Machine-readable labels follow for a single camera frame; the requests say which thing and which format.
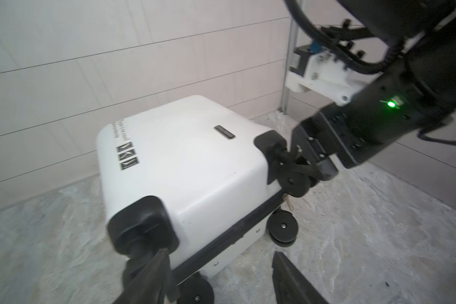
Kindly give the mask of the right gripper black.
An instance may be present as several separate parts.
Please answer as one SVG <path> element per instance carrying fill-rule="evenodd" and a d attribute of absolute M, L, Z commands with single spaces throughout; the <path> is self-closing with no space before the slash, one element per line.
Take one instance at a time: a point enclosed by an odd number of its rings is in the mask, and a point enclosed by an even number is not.
<path fill-rule="evenodd" d="M 279 178 L 329 181 L 338 174 L 331 155 L 345 168 L 356 167 L 410 132 L 442 127 L 451 113 L 398 60 L 347 105 L 332 102 L 301 122 L 291 151 L 279 151 Z"/>

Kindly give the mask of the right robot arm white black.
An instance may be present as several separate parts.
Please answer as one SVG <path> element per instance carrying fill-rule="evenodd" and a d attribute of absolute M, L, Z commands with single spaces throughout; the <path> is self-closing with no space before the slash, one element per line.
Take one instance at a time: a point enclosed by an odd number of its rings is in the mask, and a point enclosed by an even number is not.
<path fill-rule="evenodd" d="M 292 133 L 279 154 L 282 181 L 328 181 L 337 155 L 356 167 L 402 136 L 446 126 L 456 111 L 456 1 L 342 1 L 361 24 L 316 27 L 296 1 L 293 20 L 312 39 L 301 52 L 304 68 L 288 72 L 294 92 L 331 100 Z"/>

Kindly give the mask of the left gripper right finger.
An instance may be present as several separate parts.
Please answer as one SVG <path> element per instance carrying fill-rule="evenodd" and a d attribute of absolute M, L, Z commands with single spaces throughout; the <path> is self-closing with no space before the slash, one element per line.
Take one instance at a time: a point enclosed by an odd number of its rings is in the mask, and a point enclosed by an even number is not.
<path fill-rule="evenodd" d="M 328 304 L 283 252 L 272 260 L 272 282 L 277 304 Z"/>

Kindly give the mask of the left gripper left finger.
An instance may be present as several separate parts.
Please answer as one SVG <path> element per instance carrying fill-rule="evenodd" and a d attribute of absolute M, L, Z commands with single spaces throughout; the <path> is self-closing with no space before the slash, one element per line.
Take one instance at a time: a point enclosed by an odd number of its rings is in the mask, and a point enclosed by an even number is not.
<path fill-rule="evenodd" d="M 113 301 L 114 304 L 172 303 L 180 297 L 165 248 L 155 255 L 129 259 L 123 279 L 123 292 Z"/>

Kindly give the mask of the black and white suitcase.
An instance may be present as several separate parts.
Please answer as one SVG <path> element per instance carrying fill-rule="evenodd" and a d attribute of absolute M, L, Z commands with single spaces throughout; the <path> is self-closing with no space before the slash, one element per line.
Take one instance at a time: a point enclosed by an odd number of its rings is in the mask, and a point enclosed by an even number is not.
<path fill-rule="evenodd" d="M 127 261 L 167 249 L 180 297 L 214 303 L 210 279 L 265 233 L 295 242 L 281 205 L 315 179 L 279 178 L 287 142 L 206 97 L 194 95 L 104 126 L 96 149 L 107 231 Z"/>

